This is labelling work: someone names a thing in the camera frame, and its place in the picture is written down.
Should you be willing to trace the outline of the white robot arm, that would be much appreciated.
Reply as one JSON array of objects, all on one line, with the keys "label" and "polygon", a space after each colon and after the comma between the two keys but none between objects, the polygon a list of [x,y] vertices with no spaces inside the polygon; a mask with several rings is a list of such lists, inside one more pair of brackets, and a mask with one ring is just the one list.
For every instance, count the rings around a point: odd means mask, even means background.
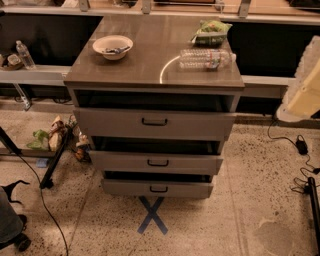
[{"label": "white robot arm", "polygon": [[276,117],[285,122],[309,119],[320,110],[320,36],[305,48]]}]

